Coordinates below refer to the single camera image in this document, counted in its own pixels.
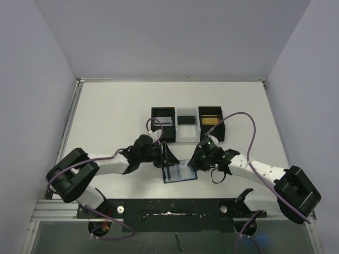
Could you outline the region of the blue leather card holder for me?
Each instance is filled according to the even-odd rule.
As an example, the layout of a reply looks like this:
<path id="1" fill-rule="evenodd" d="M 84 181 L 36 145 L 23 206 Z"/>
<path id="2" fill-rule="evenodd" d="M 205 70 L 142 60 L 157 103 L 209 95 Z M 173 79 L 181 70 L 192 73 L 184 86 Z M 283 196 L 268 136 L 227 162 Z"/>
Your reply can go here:
<path id="1" fill-rule="evenodd" d="M 164 184 L 197 180 L 197 172 L 188 167 L 188 162 L 186 160 L 185 165 L 179 163 L 175 166 L 162 168 Z"/>

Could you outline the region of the black white card tray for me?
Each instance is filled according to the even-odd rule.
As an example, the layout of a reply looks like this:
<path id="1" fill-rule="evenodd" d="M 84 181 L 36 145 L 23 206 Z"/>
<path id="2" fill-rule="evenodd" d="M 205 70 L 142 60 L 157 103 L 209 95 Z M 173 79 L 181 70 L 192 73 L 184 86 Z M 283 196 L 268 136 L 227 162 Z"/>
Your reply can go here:
<path id="1" fill-rule="evenodd" d="M 157 116 L 171 116 L 172 126 L 155 125 Z M 221 106 L 198 106 L 198 107 L 152 107 L 151 124 L 152 131 L 161 129 L 164 131 L 161 141 L 167 143 L 198 143 L 209 132 L 219 142 L 225 140 L 226 127 L 224 123 L 218 126 L 202 125 L 202 117 L 224 118 Z"/>

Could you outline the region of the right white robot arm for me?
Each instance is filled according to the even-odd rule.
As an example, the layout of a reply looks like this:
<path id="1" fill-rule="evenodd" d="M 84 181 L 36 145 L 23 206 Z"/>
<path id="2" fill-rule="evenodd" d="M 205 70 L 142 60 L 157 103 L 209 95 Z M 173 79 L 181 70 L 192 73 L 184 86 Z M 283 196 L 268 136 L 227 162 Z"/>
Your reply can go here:
<path id="1" fill-rule="evenodd" d="M 243 177 L 267 187 L 270 194 L 252 190 L 242 198 L 242 203 L 253 212 L 282 213 L 296 224 L 304 223 L 322 199 L 301 168 L 287 169 L 249 160 L 236 150 L 223 150 L 212 137 L 196 146 L 188 166 L 194 171 L 216 169 L 225 175 Z"/>

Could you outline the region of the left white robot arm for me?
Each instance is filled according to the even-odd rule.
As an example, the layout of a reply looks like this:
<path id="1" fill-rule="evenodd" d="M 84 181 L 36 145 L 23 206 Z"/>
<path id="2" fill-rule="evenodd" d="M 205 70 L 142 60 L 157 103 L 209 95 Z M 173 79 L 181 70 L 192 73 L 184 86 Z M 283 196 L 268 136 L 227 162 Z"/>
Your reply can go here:
<path id="1" fill-rule="evenodd" d="M 73 149 L 46 175 L 47 189 L 54 191 L 65 203 L 76 201 L 97 210 L 107 202 L 105 196 L 90 185 L 96 175 L 127 175 L 143 163 L 156 168 L 178 165 L 180 161 L 169 150 L 167 143 L 159 142 L 156 134 L 143 134 L 127 148 L 118 149 L 110 156 L 94 156 L 82 148 Z"/>

